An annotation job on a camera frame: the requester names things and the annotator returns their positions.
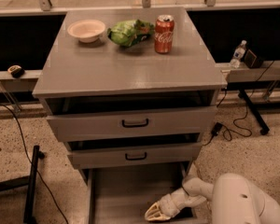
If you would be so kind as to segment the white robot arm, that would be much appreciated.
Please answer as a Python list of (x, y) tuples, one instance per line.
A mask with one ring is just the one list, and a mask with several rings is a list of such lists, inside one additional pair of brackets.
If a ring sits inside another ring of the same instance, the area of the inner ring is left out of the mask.
[(205, 201), (212, 206), (212, 224), (280, 224), (280, 205), (241, 175), (221, 175), (214, 184), (187, 175), (179, 189), (162, 196), (145, 213), (146, 221), (167, 221), (184, 208)]

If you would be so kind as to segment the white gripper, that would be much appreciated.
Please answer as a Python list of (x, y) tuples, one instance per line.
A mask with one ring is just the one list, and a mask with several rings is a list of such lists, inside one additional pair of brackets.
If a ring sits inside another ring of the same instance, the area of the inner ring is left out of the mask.
[(148, 222), (168, 221), (188, 205), (189, 199), (190, 196), (183, 189), (177, 189), (152, 204), (145, 213), (145, 219)]

